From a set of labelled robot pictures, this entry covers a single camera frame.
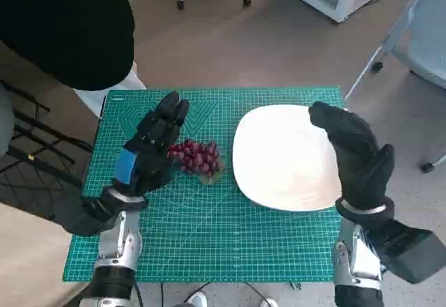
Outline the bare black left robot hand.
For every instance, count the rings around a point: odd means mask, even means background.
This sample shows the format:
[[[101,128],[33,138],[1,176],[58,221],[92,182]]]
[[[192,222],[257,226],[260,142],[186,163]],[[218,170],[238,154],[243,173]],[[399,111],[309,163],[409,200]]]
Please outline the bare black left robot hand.
[[[189,102],[171,91],[139,122],[116,161],[112,187],[129,197],[144,196],[170,180],[174,159],[167,152],[176,142]]]

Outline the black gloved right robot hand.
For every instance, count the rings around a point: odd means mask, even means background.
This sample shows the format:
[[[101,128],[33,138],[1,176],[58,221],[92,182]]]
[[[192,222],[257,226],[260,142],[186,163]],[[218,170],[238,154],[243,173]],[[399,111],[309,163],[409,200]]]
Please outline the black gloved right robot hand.
[[[369,124],[345,109],[315,102],[309,115],[336,152],[341,199],[357,210],[391,206],[385,193],[394,170],[393,145],[379,146]]]

